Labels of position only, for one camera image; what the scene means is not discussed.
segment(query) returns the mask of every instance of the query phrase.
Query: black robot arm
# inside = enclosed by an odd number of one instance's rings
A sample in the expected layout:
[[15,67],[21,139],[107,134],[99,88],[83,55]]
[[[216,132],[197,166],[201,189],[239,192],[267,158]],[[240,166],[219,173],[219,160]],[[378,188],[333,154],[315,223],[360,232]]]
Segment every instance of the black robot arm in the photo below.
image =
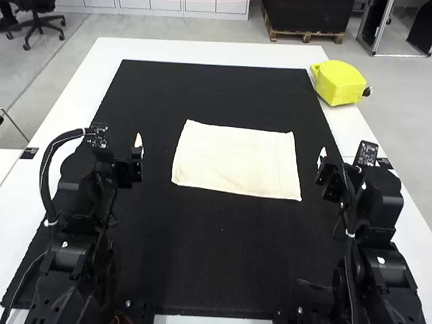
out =
[[346,253],[332,287],[296,281],[298,323],[426,323],[415,280],[392,242],[404,204],[401,182],[375,166],[377,151],[362,141],[353,165],[321,157],[316,183],[340,206]]
[[[61,212],[56,211],[49,192],[49,165],[63,143],[83,136],[89,141],[61,166]],[[141,140],[137,142],[129,159],[116,159],[108,127],[98,124],[66,132],[48,146],[40,167],[40,194],[50,242],[30,266],[40,265],[26,324],[107,324],[114,318],[116,275],[109,227],[117,190],[142,181],[143,147]],[[2,321],[24,282],[25,278]]]

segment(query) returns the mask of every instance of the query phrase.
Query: white cable tie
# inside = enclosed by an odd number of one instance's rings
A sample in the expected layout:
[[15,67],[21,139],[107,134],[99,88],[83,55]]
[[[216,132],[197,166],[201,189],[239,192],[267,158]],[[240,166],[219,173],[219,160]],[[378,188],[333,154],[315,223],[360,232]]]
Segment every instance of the white cable tie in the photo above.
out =
[[57,218],[53,223],[47,222],[48,226],[54,226],[59,222],[59,219]]
[[356,234],[351,234],[351,233],[348,231],[348,228],[345,229],[345,234],[346,234],[347,236],[349,236],[350,238],[356,238]]

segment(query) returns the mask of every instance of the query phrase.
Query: cable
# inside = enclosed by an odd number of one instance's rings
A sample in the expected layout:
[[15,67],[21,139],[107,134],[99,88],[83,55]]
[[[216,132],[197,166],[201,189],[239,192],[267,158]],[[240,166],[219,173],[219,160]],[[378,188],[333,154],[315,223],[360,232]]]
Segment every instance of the cable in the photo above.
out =
[[301,281],[301,282],[303,282],[305,284],[309,284],[311,286],[318,287],[318,288],[321,288],[321,289],[333,289],[333,286],[318,285],[316,283],[311,283],[310,281],[307,281],[307,280],[304,280],[304,279],[297,279],[296,281]]
[[125,316],[124,318],[129,324],[133,324],[133,322],[127,316]]
[[336,230],[338,229],[338,225],[339,225],[341,219],[342,219],[342,221],[343,221],[343,223],[344,223],[344,227],[346,228],[344,217],[342,216],[342,213],[340,213],[339,216],[338,216],[338,218],[337,218],[336,224],[335,224],[335,226],[333,227],[333,231],[332,231],[332,233],[331,233],[331,237],[332,237],[335,241],[337,241],[337,242],[345,242],[345,240],[346,240],[346,235],[344,235],[344,236],[342,236],[342,237],[337,237],[337,236],[336,236]]
[[112,216],[112,218],[114,218],[114,221],[112,223],[108,223],[108,226],[114,226],[114,225],[117,225],[118,223],[120,223],[119,219],[117,218],[117,216],[115,216],[115,213],[113,211],[111,211],[109,216]]
[[104,192],[105,191],[105,186],[103,185],[103,181],[102,181],[102,177],[98,172],[94,173],[97,179],[97,184],[98,186],[101,188],[101,191]]
[[27,268],[26,272],[24,273],[24,275],[21,278],[20,284],[18,285],[18,287],[16,288],[15,294],[13,294],[11,302],[9,304],[9,306],[7,308],[5,308],[5,310],[3,311],[3,314],[1,315],[1,319],[0,319],[0,324],[6,324],[7,320],[9,319],[9,315],[11,313],[12,310],[12,306],[14,305],[16,296],[18,296],[18,293],[21,290],[22,284],[24,283],[24,281],[26,280],[28,274],[33,270],[34,265],[42,259],[42,257],[45,256],[45,252],[42,253],[40,256],[38,256],[37,258],[35,258],[33,260],[33,262],[30,264],[30,266]]
[[348,219],[348,224],[345,224],[346,227],[346,251],[345,251],[345,276],[346,276],[346,285],[348,288],[348,297],[350,299],[350,308],[351,308],[351,324],[358,324],[358,308],[357,308],[357,299],[356,299],[356,286],[354,283],[354,273],[352,270],[352,249],[353,246],[356,247],[356,228],[358,223],[357,217],[357,199],[354,191],[354,187],[352,182],[347,179],[345,165],[344,162],[340,163],[340,175],[342,181],[345,185],[345,196],[348,198],[350,210],[350,218]]
[[47,211],[48,226],[55,225],[58,221],[57,213],[55,212],[51,193],[49,192],[49,166],[53,159],[54,153],[59,147],[66,142],[83,136],[92,136],[95,131],[92,128],[78,128],[69,132],[63,133],[49,143],[42,158],[39,173],[39,189],[42,202]]
[[345,276],[346,285],[348,287],[348,297],[351,306],[351,324],[358,323],[358,308],[356,299],[356,287],[354,285],[354,278],[352,272],[352,247],[356,244],[355,238],[348,236],[346,238],[346,254],[345,254]]

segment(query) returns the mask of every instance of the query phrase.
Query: black mat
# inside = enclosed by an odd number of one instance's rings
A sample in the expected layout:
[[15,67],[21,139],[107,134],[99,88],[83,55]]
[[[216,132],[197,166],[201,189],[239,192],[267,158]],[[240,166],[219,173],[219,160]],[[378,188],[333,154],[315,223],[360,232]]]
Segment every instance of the black mat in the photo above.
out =
[[[303,201],[172,184],[187,119],[293,131]],[[322,146],[339,152],[304,70],[124,61],[94,121],[110,125],[118,156],[137,131],[146,149],[143,183],[119,191],[114,207],[122,296],[150,298],[160,313],[270,318],[282,309],[294,318],[296,278],[331,283],[342,256],[331,239],[337,207],[321,199],[315,175]],[[3,302],[43,251],[44,230]],[[31,296],[30,285],[21,301]]]

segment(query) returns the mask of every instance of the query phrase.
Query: floor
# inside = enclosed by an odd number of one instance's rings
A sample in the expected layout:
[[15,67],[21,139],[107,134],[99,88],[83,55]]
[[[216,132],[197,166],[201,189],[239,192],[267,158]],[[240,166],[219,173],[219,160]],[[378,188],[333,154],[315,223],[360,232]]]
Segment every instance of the floor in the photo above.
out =
[[[247,22],[72,13],[66,19],[65,42],[47,32],[37,36],[30,52],[22,50],[18,34],[12,41],[0,37],[0,105],[29,138],[100,36],[270,43],[256,3],[252,3]],[[374,86],[373,95],[358,107],[432,227],[432,173],[428,168],[432,151],[426,149],[432,138],[432,59],[369,57],[355,40],[359,24],[359,18],[350,20],[343,45],[319,37],[310,44],[321,45],[331,59],[351,63]],[[403,27],[393,19],[379,53],[415,53],[401,36]],[[301,40],[293,36],[277,43],[301,44]],[[0,148],[25,146],[25,139],[10,123],[0,127]]]

